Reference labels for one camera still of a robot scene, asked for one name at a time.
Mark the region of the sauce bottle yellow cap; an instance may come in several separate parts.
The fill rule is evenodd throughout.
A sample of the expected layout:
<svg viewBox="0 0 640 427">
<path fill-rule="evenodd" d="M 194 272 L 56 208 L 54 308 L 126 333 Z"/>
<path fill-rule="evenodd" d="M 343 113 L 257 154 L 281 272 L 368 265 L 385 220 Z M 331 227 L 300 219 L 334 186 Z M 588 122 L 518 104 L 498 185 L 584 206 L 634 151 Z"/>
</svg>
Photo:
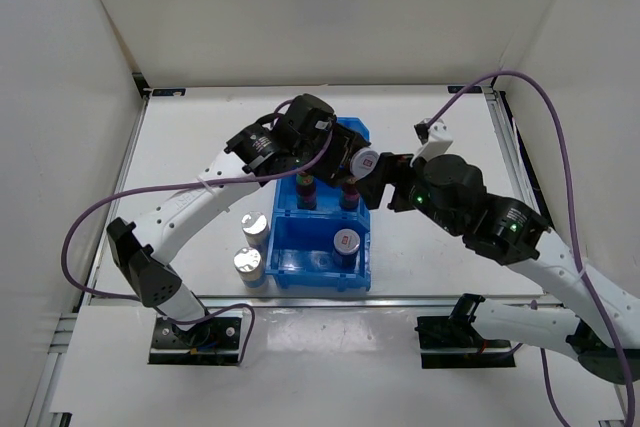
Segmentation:
<svg viewBox="0 0 640 427">
<path fill-rule="evenodd" d="M 354 183 L 346 182 L 341 186 L 340 206 L 344 210 L 356 210 L 359 206 L 360 194 Z"/>
<path fill-rule="evenodd" d="M 302 210 L 315 210 L 317 207 L 316 181 L 308 173 L 296 175 L 296 204 Z"/>
</svg>

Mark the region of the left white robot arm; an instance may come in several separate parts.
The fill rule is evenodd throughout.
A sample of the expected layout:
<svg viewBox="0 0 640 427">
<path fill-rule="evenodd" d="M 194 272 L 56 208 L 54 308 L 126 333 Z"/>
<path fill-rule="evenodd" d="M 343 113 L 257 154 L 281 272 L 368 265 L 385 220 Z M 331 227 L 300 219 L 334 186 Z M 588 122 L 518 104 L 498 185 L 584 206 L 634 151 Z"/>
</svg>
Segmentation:
<svg viewBox="0 0 640 427">
<path fill-rule="evenodd" d="M 271 181 L 303 172 L 339 187 L 368 176 L 378 158 L 326 102 L 298 95 L 227 140 L 193 186 L 133 221 L 114 219 L 107 227 L 113 261 L 138 300 L 171 321 L 186 346 L 198 347 L 210 333 L 207 310 L 171 266 L 191 238 Z"/>
</svg>

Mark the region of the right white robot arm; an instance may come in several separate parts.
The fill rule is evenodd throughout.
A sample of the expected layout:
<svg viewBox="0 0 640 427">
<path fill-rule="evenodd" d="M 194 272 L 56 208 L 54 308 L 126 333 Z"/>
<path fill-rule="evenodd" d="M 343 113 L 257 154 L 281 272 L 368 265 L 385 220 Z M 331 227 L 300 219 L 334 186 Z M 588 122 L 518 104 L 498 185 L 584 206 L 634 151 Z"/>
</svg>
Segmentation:
<svg viewBox="0 0 640 427">
<path fill-rule="evenodd" d="M 622 385 L 639 378 L 639 300 L 586 261 L 523 202 L 487 191 L 479 168 L 444 154 L 432 160 L 382 154 L 374 171 L 356 184 L 369 209 L 416 210 L 476 255 L 505 266 L 562 304 L 534 311 L 464 294 L 449 316 L 460 346 L 478 340 L 512 340 L 560 353 L 593 375 Z"/>
</svg>

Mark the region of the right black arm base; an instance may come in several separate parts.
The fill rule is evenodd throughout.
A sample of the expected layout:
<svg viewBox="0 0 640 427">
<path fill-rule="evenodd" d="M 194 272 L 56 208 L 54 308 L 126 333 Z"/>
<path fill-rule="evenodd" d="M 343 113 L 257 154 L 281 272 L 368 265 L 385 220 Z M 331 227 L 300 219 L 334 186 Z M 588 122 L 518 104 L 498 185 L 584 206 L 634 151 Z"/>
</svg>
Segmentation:
<svg viewBox="0 0 640 427">
<path fill-rule="evenodd" d="M 447 316 L 420 316 L 418 336 L 425 370 L 515 368 L 515 347 L 508 340 L 486 340 Z"/>
</svg>

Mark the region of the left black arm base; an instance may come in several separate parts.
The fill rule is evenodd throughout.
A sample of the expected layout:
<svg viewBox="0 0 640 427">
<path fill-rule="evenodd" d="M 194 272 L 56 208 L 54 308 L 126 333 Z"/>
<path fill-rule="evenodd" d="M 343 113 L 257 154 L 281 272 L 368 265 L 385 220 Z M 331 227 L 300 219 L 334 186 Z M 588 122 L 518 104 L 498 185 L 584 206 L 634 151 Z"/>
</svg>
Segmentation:
<svg viewBox="0 0 640 427">
<path fill-rule="evenodd" d="M 167 319 L 154 324 L 149 365 L 237 366 L 242 353 L 244 313 L 231 310 L 204 323 L 196 330 L 183 331 Z"/>
</svg>

